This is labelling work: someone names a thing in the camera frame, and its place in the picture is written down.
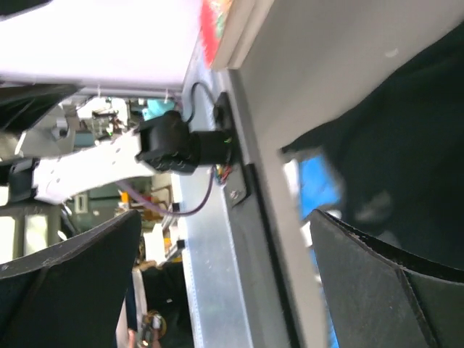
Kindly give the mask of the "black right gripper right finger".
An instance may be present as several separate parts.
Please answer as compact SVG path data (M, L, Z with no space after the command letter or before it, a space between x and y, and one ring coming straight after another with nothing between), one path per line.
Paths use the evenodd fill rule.
M340 347L462 347L463 271L320 210L310 232Z

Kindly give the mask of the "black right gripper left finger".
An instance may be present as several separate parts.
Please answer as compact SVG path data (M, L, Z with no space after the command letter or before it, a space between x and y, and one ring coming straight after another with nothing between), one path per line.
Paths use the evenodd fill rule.
M1 266L2 347L112 347L141 237L127 211Z

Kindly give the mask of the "black t-shirt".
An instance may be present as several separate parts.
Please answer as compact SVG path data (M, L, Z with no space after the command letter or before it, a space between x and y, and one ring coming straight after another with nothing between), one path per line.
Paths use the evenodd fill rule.
M298 163L300 216L309 228L320 210L463 271L462 25L282 152Z

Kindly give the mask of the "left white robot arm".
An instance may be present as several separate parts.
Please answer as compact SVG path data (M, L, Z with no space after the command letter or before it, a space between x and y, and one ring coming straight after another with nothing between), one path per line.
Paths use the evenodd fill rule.
M46 6L50 1L1 1L2 19ZM66 97L78 92L77 83L36 83L1 87L1 131L20 133L33 128ZM190 131L194 107L188 120L179 111L143 121L113 140L78 152L55 157L14 157L1 162L1 185L9 186L9 205L33 200L61 204L81 192L125 179L150 176L155 171L192 174L198 167L212 165L207 193L187 216L207 202L214 167L228 164L233 157L233 136L227 130Z

